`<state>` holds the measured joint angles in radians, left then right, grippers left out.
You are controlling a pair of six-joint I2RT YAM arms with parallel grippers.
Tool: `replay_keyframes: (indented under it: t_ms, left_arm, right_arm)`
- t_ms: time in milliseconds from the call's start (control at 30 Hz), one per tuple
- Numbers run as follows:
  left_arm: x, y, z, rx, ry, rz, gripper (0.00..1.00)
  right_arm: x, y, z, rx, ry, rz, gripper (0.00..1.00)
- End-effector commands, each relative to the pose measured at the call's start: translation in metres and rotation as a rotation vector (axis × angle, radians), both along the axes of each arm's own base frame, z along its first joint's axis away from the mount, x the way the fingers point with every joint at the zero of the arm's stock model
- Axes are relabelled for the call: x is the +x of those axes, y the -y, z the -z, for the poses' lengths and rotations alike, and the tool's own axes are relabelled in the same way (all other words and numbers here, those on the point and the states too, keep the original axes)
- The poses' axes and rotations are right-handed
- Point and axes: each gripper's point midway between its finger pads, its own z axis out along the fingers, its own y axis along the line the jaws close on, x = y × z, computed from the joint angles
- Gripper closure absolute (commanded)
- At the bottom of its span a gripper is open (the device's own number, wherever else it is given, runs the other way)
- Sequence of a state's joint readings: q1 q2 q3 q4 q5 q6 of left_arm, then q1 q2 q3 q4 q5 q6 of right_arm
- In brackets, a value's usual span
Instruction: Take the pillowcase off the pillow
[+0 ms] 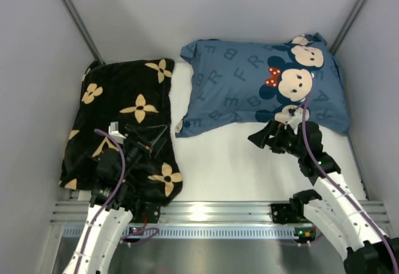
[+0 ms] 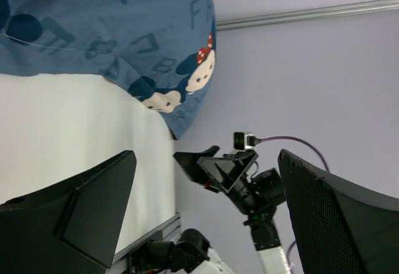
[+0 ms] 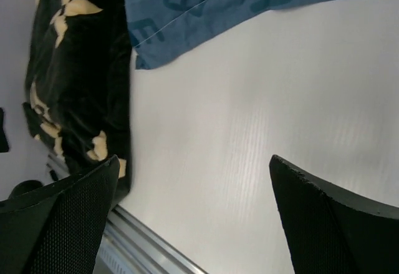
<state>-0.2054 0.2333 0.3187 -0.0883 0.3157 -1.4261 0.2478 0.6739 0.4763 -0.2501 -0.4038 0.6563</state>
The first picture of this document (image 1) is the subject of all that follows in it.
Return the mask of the black floral plush pillowcase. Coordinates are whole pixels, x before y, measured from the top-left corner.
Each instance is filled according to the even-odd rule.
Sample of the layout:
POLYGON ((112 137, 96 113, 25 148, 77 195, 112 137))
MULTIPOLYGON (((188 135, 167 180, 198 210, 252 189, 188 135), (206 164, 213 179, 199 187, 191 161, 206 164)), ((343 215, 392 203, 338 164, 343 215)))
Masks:
POLYGON ((171 140, 172 59, 139 60, 100 65, 93 62, 82 80, 79 109, 65 148, 59 185, 72 190, 92 190, 90 161, 111 142, 97 135, 111 122, 125 125, 167 125, 165 145, 155 158, 142 159, 133 170, 141 200, 168 205, 183 188, 183 176, 171 140))

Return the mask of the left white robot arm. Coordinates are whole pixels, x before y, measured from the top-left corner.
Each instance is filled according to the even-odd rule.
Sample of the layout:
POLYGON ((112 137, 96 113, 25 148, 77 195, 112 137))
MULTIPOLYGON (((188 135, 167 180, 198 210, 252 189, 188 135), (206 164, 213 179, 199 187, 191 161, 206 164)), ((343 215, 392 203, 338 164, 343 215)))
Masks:
POLYGON ((167 125, 134 127, 125 133, 112 122, 108 131, 96 129, 112 147, 90 161, 94 186, 78 244, 64 273, 108 273, 111 259, 127 225, 140 214, 142 200, 133 170, 142 159, 158 155, 166 142, 167 125))

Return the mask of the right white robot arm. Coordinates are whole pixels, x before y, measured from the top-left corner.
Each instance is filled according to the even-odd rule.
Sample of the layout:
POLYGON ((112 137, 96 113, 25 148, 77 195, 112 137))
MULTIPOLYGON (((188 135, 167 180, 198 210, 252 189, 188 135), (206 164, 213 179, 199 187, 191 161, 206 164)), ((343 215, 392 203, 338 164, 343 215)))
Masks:
POLYGON ((398 273, 398 238, 390 238, 355 198, 337 162, 324 151, 316 123, 293 129, 272 120, 248 140, 297 158, 312 188, 290 198, 288 217, 314 224, 340 255, 346 273, 398 273))

